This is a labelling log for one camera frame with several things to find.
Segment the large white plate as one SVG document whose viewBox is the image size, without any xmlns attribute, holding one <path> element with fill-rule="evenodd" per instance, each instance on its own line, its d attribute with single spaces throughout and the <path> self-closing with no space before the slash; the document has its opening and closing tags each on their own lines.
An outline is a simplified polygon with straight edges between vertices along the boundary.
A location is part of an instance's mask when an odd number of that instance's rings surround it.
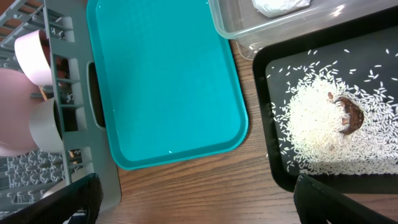
<svg viewBox="0 0 398 224">
<path fill-rule="evenodd" d="M 30 113 L 43 102 L 31 98 L 39 88 L 23 73 L 1 69 L 1 156 L 19 156 L 38 149 L 29 129 Z"/>
</svg>

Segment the grey bowl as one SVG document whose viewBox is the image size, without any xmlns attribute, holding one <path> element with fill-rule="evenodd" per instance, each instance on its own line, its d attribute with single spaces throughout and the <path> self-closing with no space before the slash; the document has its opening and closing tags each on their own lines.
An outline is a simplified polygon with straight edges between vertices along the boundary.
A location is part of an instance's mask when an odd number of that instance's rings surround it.
<svg viewBox="0 0 398 224">
<path fill-rule="evenodd" d="M 39 103 L 30 114 L 29 129 L 31 136 L 38 148 L 47 153 L 64 151 L 56 117 L 54 98 Z"/>
</svg>

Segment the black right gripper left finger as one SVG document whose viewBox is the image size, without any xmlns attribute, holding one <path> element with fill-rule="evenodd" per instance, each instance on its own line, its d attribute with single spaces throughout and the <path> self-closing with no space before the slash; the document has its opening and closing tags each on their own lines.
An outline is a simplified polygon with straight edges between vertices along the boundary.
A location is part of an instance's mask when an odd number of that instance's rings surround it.
<svg viewBox="0 0 398 224">
<path fill-rule="evenodd" d="M 92 173 L 3 218 L 1 223 L 95 223 L 102 200 L 99 175 Z"/>
</svg>

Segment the small white bowl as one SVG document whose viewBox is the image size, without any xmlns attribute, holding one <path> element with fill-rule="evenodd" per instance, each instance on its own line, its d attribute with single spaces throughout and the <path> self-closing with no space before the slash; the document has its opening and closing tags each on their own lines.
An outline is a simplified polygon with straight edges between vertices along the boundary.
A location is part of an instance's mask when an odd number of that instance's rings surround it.
<svg viewBox="0 0 398 224">
<path fill-rule="evenodd" d="M 26 77 L 35 85 L 52 85 L 50 49 L 42 47 L 46 35 L 36 30 L 18 37 L 14 42 L 17 61 Z"/>
</svg>

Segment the white paper cup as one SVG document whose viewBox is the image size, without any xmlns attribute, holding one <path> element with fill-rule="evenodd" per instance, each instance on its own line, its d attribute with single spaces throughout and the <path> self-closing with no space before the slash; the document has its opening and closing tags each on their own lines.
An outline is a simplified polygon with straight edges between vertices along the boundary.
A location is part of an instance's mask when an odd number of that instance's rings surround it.
<svg viewBox="0 0 398 224">
<path fill-rule="evenodd" d="M 86 171 L 85 168 L 79 169 L 76 172 L 74 172 L 72 174 L 72 182 L 76 182 L 79 179 L 83 178 L 86 175 Z M 46 193 L 44 193 L 43 198 L 48 197 L 49 195 L 52 195 L 54 192 L 64 188 L 66 186 L 66 181 L 62 180 L 59 183 L 57 183 L 56 185 L 54 185 L 51 189 L 49 189 L 48 191 L 46 191 Z"/>
</svg>

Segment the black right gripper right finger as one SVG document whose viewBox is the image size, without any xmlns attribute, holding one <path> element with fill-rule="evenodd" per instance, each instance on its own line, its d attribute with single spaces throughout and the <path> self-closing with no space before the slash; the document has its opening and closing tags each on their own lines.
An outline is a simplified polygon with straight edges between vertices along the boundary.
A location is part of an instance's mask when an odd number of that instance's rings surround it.
<svg viewBox="0 0 398 224">
<path fill-rule="evenodd" d="M 298 176 L 294 204 L 306 224 L 397 224 L 306 174 Z"/>
</svg>

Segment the white tissue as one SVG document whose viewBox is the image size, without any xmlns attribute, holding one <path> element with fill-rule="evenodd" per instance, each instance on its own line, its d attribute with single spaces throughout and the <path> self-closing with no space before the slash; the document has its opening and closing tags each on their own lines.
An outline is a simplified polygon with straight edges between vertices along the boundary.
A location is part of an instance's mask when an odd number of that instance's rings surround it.
<svg viewBox="0 0 398 224">
<path fill-rule="evenodd" d="M 309 6 L 311 0 L 252 0 L 253 6 L 266 17 L 277 17 Z"/>
</svg>

